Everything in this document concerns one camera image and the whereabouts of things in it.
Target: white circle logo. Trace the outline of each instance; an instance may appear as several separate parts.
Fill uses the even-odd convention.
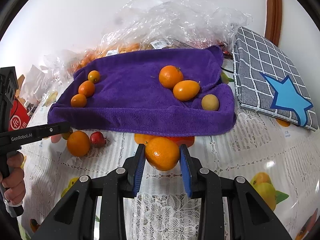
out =
[[[10,125],[12,127],[13,130],[18,130],[20,129],[21,126],[21,120],[20,117],[17,115],[14,115],[11,120],[10,120]]]

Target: purple cloth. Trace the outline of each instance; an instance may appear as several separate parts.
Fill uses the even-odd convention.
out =
[[[74,81],[51,106],[48,123],[69,121],[79,129],[102,129],[160,136],[215,135],[230,130],[236,122],[231,88],[219,84],[223,54],[208,49],[155,49],[96,59],[74,74]],[[159,82],[166,65],[181,68],[184,80],[199,82],[201,90],[188,102],[180,102]],[[72,108],[78,87],[97,70],[101,79],[84,108]],[[205,111],[201,99],[214,94],[218,111]]]

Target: human hand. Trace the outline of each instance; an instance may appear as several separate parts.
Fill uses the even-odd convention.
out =
[[[17,152],[16,155],[7,160],[7,165],[14,168],[10,176],[3,179],[2,174],[0,173],[0,183],[2,183],[5,188],[9,188],[4,193],[4,197],[11,201],[13,205],[19,204],[26,194],[26,187],[23,181],[24,171],[20,168],[23,163],[23,159],[23,154]]]

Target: red box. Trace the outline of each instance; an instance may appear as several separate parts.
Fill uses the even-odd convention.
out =
[[[26,128],[30,121],[27,110],[17,98],[13,101],[10,111],[9,131]]]

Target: silver bolt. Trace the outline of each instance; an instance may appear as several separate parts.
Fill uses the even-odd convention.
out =
[[[245,183],[245,178],[239,176],[239,177],[237,177],[237,181],[238,181],[239,183]]]
[[[200,169],[200,173],[202,174],[208,174],[209,173],[209,170],[207,168],[201,168]]]
[[[116,169],[116,173],[118,173],[118,174],[123,174],[123,173],[125,173],[125,168],[118,168],[118,169]]]
[[[79,180],[80,180],[80,182],[86,182],[86,181],[88,181],[88,179],[89,179],[89,177],[87,175],[82,175]]]

